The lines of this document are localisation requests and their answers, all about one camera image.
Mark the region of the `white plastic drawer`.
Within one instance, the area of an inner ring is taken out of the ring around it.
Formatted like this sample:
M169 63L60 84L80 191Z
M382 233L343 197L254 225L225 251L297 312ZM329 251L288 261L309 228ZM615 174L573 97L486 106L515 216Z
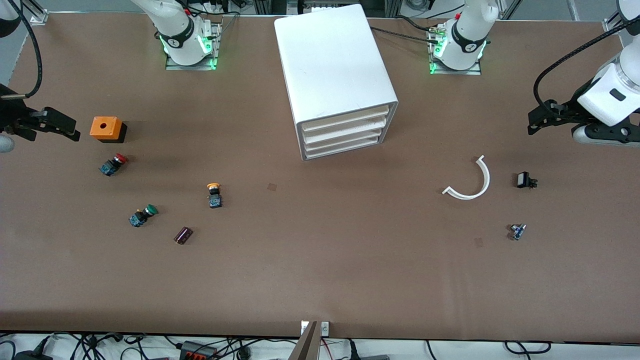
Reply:
M357 120L339 125L332 125L324 129L304 130L302 139L305 144L315 144L332 139L350 136L360 132L370 132L383 129L387 124L384 117L376 117L368 120Z
M366 137L363 139L348 141L338 145L328 146L327 148L309 150L305 155L305 159L311 160L315 158L327 157L329 155L334 155L342 152L348 152L351 150L357 150L363 147L372 146L377 143L378 143L378 137Z
M313 151L327 148L329 146L344 144L350 141L357 141L359 139L365 139L370 137L378 137L381 135L381 129L375 130L362 130L359 132L355 132L352 134L343 134L340 136L327 137L327 139L318 139L315 141L313 139L306 140L304 142L304 150Z
M304 123L302 123L301 129L304 132L315 132L318 130L329 129L333 126L347 125L353 122L370 120L377 117L386 118L389 111L390 107L388 105L380 105L378 107L362 109L355 112L348 112L337 116L305 121Z

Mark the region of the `red push button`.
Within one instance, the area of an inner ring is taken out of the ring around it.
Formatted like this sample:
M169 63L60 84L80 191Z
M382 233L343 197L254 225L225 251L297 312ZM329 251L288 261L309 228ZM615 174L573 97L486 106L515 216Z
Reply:
M116 153L114 157L108 159L103 165L100 166L99 171L103 175L107 177L111 177L115 173L117 173L118 170L122 166L124 166L128 161L129 160L125 155L121 153Z

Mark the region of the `green push button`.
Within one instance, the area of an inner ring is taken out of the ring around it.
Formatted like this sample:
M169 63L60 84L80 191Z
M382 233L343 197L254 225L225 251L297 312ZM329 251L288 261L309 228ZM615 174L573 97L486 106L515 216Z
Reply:
M142 209L138 209L130 218L129 223L132 227L139 228L142 227L148 219L157 215L159 213L158 209L149 203L146 207Z

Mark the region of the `white drawer cabinet shell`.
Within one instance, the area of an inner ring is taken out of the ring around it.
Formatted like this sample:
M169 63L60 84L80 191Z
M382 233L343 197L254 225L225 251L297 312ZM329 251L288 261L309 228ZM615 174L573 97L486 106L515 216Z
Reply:
M274 30L301 158L313 160L302 123L389 106L381 144L399 102L363 7L278 18Z

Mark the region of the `orange box with black base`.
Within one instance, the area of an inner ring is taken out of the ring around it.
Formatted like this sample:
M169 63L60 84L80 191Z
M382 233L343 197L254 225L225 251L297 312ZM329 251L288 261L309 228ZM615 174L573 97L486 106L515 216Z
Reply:
M90 127L90 137L105 144L123 144L128 126L116 116L96 116Z

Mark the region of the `aluminium profile corner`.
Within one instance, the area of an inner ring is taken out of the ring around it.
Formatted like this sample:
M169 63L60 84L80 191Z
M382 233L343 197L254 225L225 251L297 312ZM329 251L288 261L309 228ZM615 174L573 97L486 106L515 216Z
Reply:
M50 12L38 0L23 0L23 4L31 13L29 21L31 25L44 26L46 24Z
M615 0L615 11L605 19L605 29L623 27L631 36L640 35L640 0Z

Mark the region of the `white curved plastic strip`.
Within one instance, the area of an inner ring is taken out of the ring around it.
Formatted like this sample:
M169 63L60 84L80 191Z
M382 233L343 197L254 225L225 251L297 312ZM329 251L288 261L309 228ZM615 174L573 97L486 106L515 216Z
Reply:
M475 194L462 194L459 191L452 188L451 186L448 186L441 192L441 194L448 195L451 198L459 199L461 201L471 201L473 199L477 199L480 196L482 196L490 187L490 181L491 181L490 170L485 162L484 155L480 155L480 157L476 159L475 163L478 165L478 168L480 169L483 175L483 182L482 182L482 187L480 188L480 191L478 191Z

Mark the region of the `black power strip red switches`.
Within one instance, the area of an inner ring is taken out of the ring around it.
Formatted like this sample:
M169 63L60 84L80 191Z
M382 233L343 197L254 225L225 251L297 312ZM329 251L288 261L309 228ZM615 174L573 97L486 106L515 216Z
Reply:
M218 354L217 348L193 341L181 342L179 350L178 360L215 360Z

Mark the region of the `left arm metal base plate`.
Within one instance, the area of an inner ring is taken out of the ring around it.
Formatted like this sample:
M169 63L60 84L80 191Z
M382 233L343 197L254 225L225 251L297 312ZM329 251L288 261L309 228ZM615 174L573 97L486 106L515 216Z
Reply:
M483 41L480 46L475 43L471 44L474 50L464 52L460 50L460 46L455 41L448 38L448 28L445 23L439 23L430 27L426 31L429 53L429 73L431 75L474 75L482 74L482 66L480 59L483 56L483 50L487 45L487 41ZM470 59L474 63L469 68L459 69L450 65L464 65Z

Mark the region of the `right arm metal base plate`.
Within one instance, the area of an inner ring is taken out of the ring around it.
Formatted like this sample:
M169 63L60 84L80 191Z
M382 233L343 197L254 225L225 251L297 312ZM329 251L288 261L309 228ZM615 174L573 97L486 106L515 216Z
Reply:
M168 71L214 71L217 69L218 55L222 38L222 24L212 23L208 19L196 19L194 32L189 40L183 43L183 51L178 55L179 60L197 60L190 64L177 63L172 57L175 49L161 39L163 51L166 55L164 68Z

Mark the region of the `white table edge bracket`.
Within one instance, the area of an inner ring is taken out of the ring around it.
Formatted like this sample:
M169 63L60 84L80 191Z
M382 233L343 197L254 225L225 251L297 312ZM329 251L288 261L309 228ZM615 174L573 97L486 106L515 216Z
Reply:
M300 336L302 336L306 330L306 328L309 326L310 321L301 321L301 330L300 330ZM321 321L320 322L320 335L323 338L328 338L330 336L330 322L329 321Z

